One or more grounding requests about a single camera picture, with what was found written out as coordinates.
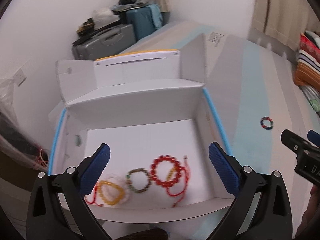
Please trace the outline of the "right hand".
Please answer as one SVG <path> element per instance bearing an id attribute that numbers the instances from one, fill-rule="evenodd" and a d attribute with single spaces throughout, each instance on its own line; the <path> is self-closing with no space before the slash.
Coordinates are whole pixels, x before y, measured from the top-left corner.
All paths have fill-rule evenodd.
<path id="1" fill-rule="evenodd" d="M 303 230 L 310 223 L 319 206 L 319 188 L 316 185 L 313 185 L 310 191 L 310 199 L 306 211 L 302 216 L 301 224 L 299 225 L 295 237 L 300 235 Z"/>

